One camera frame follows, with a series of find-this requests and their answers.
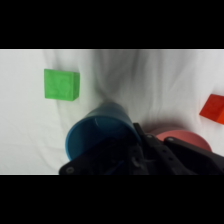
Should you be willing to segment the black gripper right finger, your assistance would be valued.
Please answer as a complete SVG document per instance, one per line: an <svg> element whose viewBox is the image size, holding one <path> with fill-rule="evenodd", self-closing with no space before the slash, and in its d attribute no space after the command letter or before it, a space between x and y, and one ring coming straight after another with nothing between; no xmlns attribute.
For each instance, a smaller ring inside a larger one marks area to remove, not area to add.
<svg viewBox="0 0 224 224"><path fill-rule="evenodd" d="M223 156L172 136L161 141L153 134L146 134L138 123L134 123L134 128L142 140L149 174L224 175Z"/></svg>

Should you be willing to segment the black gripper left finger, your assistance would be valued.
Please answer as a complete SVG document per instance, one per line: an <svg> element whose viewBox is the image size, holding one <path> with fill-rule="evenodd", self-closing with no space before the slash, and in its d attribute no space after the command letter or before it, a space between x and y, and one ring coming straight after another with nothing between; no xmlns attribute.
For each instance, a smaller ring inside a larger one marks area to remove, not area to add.
<svg viewBox="0 0 224 224"><path fill-rule="evenodd" d="M107 138L59 169L60 175L147 175L140 145Z"/></svg>

